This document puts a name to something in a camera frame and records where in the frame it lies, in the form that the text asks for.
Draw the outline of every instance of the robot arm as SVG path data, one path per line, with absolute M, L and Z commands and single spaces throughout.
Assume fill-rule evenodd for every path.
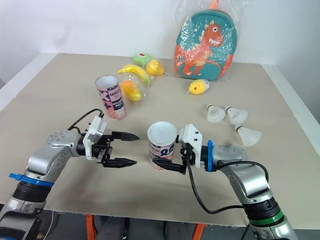
M 153 162 L 164 169 L 182 174 L 186 173 L 188 164 L 195 165 L 196 168 L 200 168 L 202 164 L 207 172 L 222 171 L 241 202 L 257 240 L 298 240 L 274 199 L 264 173 L 256 165 L 238 163 L 248 161 L 241 147 L 233 144 L 213 146 L 211 141 L 204 146 L 201 133 L 192 124 L 181 130 L 178 139 L 182 145 L 182 165 L 162 158 Z
M 19 182 L 0 212 L 1 239 L 36 239 L 41 225 L 37 215 L 43 211 L 47 196 L 69 158 L 86 156 L 107 168 L 123 168 L 137 163 L 126 158 L 110 159 L 110 145 L 114 139 L 134 141 L 139 138 L 127 132 L 103 135 L 106 126 L 106 122 L 96 116 L 86 133 L 55 132 L 49 136 L 47 144 L 30 157 L 22 175 L 10 174 Z

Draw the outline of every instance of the dinosaur print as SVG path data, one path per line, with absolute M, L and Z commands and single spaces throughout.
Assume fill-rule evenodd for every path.
M 219 68 L 220 76 L 227 70 L 221 69 L 221 66 L 215 62 L 208 60 L 210 56 L 214 54 L 212 47 L 216 48 L 223 44 L 224 36 L 221 33 L 220 26 L 215 24 L 212 20 L 209 25 L 205 25 L 202 35 L 199 36 L 200 44 L 196 44 L 192 49 L 186 50 L 183 49 L 180 45 L 177 45 L 175 48 L 175 71 L 178 73 L 178 68 L 184 64 L 182 68 L 182 73 L 185 76 L 191 76 L 196 74 L 201 75 L 200 71 L 204 68 L 206 63 L 216 65 Z M 232 55 L 228 57 L 227 62 L 231 62 Z

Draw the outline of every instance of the teal backpack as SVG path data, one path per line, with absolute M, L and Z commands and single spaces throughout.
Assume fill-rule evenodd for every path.
M 237 30 L 225 12 L 209 9 L 188 19 L 176 40 L 174 69 L 182 78 L 221 78 L 228 70 L 237 45 Z

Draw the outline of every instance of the cup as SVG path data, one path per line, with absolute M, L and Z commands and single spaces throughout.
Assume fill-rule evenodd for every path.
M 108 117 L 115 120 L 123 119 L 126 116 L 126 108 L 118 78 L 112 75 L 104 75 L 95 81 L 95 85 Z
M 177 138 L 176 127 L 167 121 L 157 121 L 152 124 L 148 131 L 149 158 L 152 166 L 157 170 L 162 170 L 162 167 L 154 164 L 153 159 L 168 159 L 174 158 L 174 149 Z

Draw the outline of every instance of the wooden tabletop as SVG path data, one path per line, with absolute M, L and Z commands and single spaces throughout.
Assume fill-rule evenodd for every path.
M 58 54 L 0 112 L 0 202 L 11 195 L 17 182 L 9 173 L 23 173 L 29 157 L 48 136 L 65 130 L 93 108 L 102 108 L 95 80 L 115 75 L 132 62 L 130 57 Z M 207 104 L 249 112 L 243 123 L 261 131 L 261 141 L 244 148 L 248 159 L 265 165 L 275 199 L 290 223 L 298 229 L 320 229 L 320 158 L 291 109 L 259 64 L 234 63 L 227 78 L 212 82 L 203 95 L 186 95 L 190 80 L 168 74 L 156 77 L 147 98 L 138 104 L 125 101 L 127 117 L 107 121 L 107 133 L 136 134 L 140 141 L 112 143 L 113 157 L 138 164 L 122 169 L 103 168 L 84 157 L 71 158 L 47 198 L 47 209 L 109 216 L 243 226 L 248 219 L 241 209 L 209 215 L 196 201 L 187 175 L 155 170 L 148 158 L 147 129 L 168 121 L 178 131 L 194 124 L 203 143 L 242 145 L 228 118 L 207 122 Z M 79 126 L 84 130 L 92 117 Z M 180 146 L 174 161 L 179 162 Z M 195 183 L 210 209 L 237 205 L 239 201 L 221 172 L 194 169 Z

